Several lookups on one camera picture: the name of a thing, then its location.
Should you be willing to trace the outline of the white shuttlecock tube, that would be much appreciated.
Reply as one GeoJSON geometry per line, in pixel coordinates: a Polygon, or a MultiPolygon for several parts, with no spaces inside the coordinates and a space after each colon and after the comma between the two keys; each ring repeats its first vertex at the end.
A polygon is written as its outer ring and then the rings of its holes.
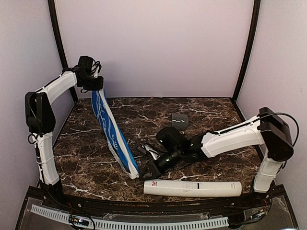
{"type": "Polygon", "coordinates": [[[143,193],[156,196],[177,197],[238,197],[241,182],[190,182],[151,180],[145,181],[143,193]]]}

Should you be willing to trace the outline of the blue racket cover bag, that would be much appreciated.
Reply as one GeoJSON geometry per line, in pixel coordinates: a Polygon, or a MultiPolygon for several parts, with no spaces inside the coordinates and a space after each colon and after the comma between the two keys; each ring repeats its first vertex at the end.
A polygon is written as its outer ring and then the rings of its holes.
{"type": "Polygon", "coordinates": [[[138,165],[112,114],[104,89],[92,92],[92,108],[116,162],[130,179],[138,178],[140,176],[138,165]]]}

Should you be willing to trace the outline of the grey tube cap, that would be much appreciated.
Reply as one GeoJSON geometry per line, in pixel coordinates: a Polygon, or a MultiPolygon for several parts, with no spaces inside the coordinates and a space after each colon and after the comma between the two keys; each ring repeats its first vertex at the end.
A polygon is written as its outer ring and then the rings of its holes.
{"type": "Polygon", "coordinates": [[[186,130],[189,126],[189,118],[186,114],[171,114],[171,126],[179,131],[186,130]]]}

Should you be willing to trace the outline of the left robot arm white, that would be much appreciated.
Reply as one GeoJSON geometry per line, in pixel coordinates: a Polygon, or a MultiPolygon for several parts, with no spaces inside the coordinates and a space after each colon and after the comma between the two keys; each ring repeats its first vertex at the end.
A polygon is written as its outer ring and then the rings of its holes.
{"type": "Polygon", "coordinates": [[[81,56],[76,66],[63,69],[50,83],[25,95],[25,118],[30,132],[28,142],[35,147],[40,181],[48,186],[54,186],[59,181],[52,147],[56,125],[52,104],[65,91],[75,86],[85,91],[102,89],[104,80],[98,75],[101,67],[99,61],[81,56]]]}

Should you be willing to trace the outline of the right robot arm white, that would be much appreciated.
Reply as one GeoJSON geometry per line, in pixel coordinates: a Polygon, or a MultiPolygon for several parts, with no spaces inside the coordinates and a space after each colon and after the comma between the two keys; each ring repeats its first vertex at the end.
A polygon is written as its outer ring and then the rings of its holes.
{"type": "Polygon", "coordinates": [[[294,153],[289,125],[264,107],[260,113],[238,125],[187,139],[172,126],[161,129],[156,139],[166,149],[156,160],[150,160],[139,179],[144,182],[143,192],[150,195],[181,197],[240,196],[241,182],[191,182],[161,180],[160,177],[180,162],[192,164],[216,157],[221,153],[247,146],[266,145],[266,153],[253,180],[253,191],[245,196],[245,204],[255,208],[263,201],[263,193],[270,186],[282,165],[294,153]]]}

